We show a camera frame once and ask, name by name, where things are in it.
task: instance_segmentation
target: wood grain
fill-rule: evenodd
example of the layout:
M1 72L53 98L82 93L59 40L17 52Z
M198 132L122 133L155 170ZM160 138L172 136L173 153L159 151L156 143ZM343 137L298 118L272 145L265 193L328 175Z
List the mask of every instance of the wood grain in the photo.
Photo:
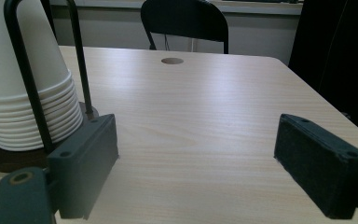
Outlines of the wood grain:
M75 50L61 50L82 101ZM356 147L358 128L283 63L137 49L85 55L93 106L116 115L120 159L89 220L58 223L337 223L273 158L278 121L310 119ZM358 223L358 211L339 223Z

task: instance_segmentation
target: black metal bar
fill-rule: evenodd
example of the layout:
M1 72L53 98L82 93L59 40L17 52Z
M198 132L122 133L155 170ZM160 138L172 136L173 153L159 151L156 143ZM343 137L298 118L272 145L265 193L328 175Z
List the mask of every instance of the black metal bar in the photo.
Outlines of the black metal bar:
M54 27L54 20L53 20L52 14L51 14L50 0L40 0L40 2L42 3L43 9L46 12L46 16L48 17L48 23L50 23L51 30L53 31L53 34L57 39L57 35L56 35L56 32L55 32L55 27Z
M25 49L24 41L22 39L19 21L17 19L17 7L22 0L6 0L4 4L4 15L7 24L7 30L16 54L17 62L21 70L22 79L24 81L25 89L27 90L28 98L34 112L37 128L43 141L43 146L47 153L54 150L50 133L48 131L48 124L43 113L42 104L40 103L39 95L36 85L34 83L34 76L31 65L28 60L27 51Z
M86 62L84 59L83 43L81 40L80 24L77 14L77 8L74 0L66 0L67 6L69 7L69 14L71 17L72 31L74 34L77 62L79 64L80 79L83 88L84 103L86 105L86 114L92 114L92 104L90 97L89 81L87 78Z

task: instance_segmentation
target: table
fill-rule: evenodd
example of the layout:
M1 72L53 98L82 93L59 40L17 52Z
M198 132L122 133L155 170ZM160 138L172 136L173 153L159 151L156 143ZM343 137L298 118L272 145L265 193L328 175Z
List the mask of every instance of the table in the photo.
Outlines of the table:
M82 101L75 49L61 50ZM94 107L116 115L120 159L89 220L58 223L358 223L358 210L353 220L324 217L273 158L281 113L358 147L358 128L280 61L138 49L85 56Z

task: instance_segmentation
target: black metal frame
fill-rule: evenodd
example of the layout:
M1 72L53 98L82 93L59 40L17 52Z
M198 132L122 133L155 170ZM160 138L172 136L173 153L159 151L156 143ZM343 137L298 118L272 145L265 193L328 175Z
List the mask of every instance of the black metal frame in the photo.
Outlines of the black metal frame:
M27 167L0 180L0 224L87 219L118 159L115 116L88 122L47 157L48 168Z
M54 150L54 146L51 140L50 133L48 131L48 125L46 122L45 115L43 113L42 105L40 103L37 88L34 83L33 72L28 60L27 51L25 49L25 45L22 39L21 30L19 26L19 21L17 18L17 7L21 1L22 0L6 0L4 5L5 21L7 24L7 30L13 45L14 52L16 54L16 58L19 63L25 89L27 91L28 98L31 103L31 107L34 112L36 124L42 138L43 146L45 151L49 153ZM40 1L48 16L48 21L50 23L51 29L55 34L49 0L40 0ZM77 8L74 0L66 0L66 2L71 16L72 30L73 30L73 35L76 44L77 62L79 65L80 77L81 77L83 94L84 94L85 105L86 105L86 114L92 114L93 110L92 110L91 98L90 98L90 88L87 78L87 69L86 69L86 62L84 59L83 44L81 40Z

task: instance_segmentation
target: wooden table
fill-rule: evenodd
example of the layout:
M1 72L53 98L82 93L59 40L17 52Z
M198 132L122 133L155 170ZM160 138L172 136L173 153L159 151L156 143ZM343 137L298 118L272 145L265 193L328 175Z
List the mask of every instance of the wooden table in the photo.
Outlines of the wooden table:
M75 50L62 54L82 101ZM281 113L358 147L358 128L280 61L137 49L85 55L93 105L116 115L120 159L89 220L58 223L358 223L358 210L353 220L324 217L273 158Z

